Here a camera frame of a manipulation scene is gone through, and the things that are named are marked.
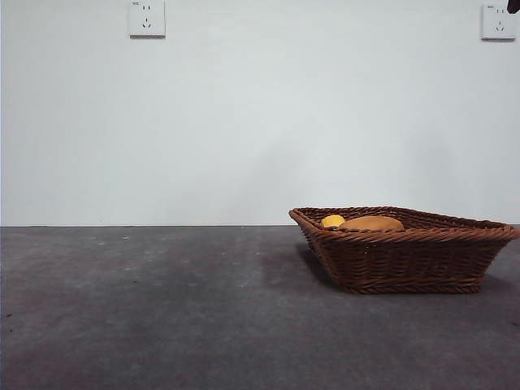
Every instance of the gray floor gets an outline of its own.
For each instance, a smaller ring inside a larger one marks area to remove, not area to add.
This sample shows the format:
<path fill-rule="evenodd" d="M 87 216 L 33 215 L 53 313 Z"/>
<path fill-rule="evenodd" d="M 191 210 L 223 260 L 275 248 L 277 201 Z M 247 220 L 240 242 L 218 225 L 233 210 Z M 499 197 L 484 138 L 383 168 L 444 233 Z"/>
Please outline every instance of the gray floor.
<path fill-rule="evenodd" d="M 474 295 L 351 295 L 297 227 L 2 230 L 2 388 L 517 389 L 520 240 Z"/>

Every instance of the wall socket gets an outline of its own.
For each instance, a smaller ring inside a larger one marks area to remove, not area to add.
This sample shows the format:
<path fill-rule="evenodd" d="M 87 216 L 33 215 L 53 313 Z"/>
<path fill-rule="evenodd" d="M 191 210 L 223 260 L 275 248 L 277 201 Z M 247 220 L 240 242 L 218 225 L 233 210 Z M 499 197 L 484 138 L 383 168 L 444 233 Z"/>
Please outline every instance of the wall socket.
<path fill-rule="evenodd" d="M 513 40 L 516 38 L 516 18 L 507 11 L 506 4 L 482 5 L 482 39 Z"/>
<path fill-rule="evenodd" d="M 164 0 L 143 0 L 128 4 L 128 33 L 131 38 L 164 38 Z"/>

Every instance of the white wall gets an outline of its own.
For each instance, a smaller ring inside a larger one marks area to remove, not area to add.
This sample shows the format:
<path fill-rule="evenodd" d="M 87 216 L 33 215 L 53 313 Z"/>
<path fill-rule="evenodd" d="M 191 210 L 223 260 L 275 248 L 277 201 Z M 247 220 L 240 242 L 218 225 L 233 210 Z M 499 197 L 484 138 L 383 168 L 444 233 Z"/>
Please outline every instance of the white wall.
<path fill-rule="evenodd" d="M 475 0 L 4 0 L 2 224 L 290 223 L 394 205 L 520 223 L 520 45 Z"/>

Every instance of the dark object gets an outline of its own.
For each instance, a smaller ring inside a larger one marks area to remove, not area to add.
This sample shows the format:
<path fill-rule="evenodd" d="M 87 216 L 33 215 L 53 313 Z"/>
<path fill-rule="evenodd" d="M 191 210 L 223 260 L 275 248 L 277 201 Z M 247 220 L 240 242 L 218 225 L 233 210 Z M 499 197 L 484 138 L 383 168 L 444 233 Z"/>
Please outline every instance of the dark object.
<path fill-rule="evenodd" d="M 518 233 L 512 226 L 396 207 L 303 208 L 289 211 L 310 249 L 351 293 L 476 293 L 484 272 Z M 321 228 L 331 214 L 385 215 L 404 231 Z"/>
<path fill-rule="evenodd" d="M 509 0 L 507 11 L 510 14 L 516 14 L 518 11 L 520 11 L 520 0 Z"/>

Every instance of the bread roll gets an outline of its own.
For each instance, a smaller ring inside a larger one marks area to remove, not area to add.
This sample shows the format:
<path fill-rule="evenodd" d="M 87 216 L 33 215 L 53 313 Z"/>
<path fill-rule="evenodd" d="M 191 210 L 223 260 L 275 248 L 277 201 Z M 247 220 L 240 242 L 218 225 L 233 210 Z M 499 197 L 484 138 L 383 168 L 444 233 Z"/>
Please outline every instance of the bread roll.
<path fill-rule="evenodd" d="M 331 228 L 333 226 L 338 227 L 345 221 L 341 215 L 328 215 L 322 219 L 322 228 Z"/>
<path fill-rule="evenodd" d="M 342 223 L 340 228 L 358 230 L 405 230 L 403 224 L 397 219 L 378 215 L 349 219 Z"/>

